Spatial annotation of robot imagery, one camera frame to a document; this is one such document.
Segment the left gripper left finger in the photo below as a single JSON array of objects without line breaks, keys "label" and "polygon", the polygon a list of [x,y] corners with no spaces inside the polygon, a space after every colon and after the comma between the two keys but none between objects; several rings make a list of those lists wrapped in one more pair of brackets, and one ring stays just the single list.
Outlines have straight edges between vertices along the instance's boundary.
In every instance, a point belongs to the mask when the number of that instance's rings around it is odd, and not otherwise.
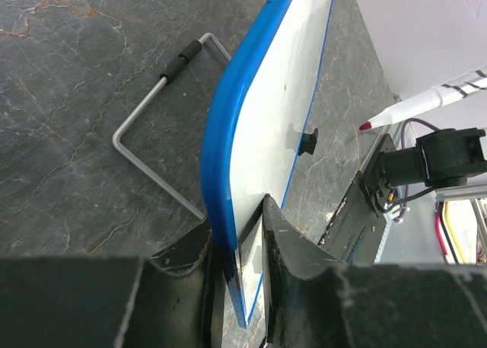
[{"label": "left gripper left finger", "polygon": [[3,347],[219,347],[223,314],[207,222],[151,257],[1,261]]}]

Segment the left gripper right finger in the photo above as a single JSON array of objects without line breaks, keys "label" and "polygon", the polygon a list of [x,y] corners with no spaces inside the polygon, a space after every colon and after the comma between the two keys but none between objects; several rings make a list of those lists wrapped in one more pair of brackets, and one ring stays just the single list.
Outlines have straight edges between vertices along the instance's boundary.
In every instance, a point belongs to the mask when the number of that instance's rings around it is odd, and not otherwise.
[{"label": "left gripper right finger", "polygon": [[265,196],[266,339],[270,347],[484,347],[486,269],[336,259]]}]

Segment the blue framed whiteboard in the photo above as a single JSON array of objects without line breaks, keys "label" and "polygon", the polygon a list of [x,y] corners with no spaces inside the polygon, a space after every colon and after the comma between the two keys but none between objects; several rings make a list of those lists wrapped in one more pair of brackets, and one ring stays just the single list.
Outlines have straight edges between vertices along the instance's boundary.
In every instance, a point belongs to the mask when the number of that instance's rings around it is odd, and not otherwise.
[{"label": "blue framed whiteboard", "polygon": [[218,83],[200,160],[207,217],[237,323],[253,316],[262,202],[285,202],[314,101],[333,0],[267,0]]}]

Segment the white marker pen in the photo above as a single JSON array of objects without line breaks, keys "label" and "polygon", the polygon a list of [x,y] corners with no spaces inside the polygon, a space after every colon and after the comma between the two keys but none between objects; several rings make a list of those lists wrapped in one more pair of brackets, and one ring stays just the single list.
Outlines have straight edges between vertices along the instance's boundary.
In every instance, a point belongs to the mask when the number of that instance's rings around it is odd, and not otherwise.
[{"label": "white marker pen", "polygon": [[429,89],[393,104],[360,127],[360,131],[389,126],[418,116],[435,108],[445,107],[486,90],[486,67],[468,72],[452,81]]}]

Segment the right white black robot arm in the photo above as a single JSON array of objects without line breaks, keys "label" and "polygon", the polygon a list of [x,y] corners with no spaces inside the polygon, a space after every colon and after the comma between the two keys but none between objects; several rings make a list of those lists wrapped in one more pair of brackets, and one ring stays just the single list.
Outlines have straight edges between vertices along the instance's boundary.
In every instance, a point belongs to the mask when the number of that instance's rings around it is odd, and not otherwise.
[{"label": "right white black robot arm", "polygon": [[390,191],[397,187],[423,183],[425,189],[413,196],[392,202],[395,207],[432,191],[459,187],[486,172],[486,151],[481,140],[484,129],[441,129],[417,138],[413,147],[386,148],[373,155],[361,176],[361,191],[367,204],[379,215]]}]

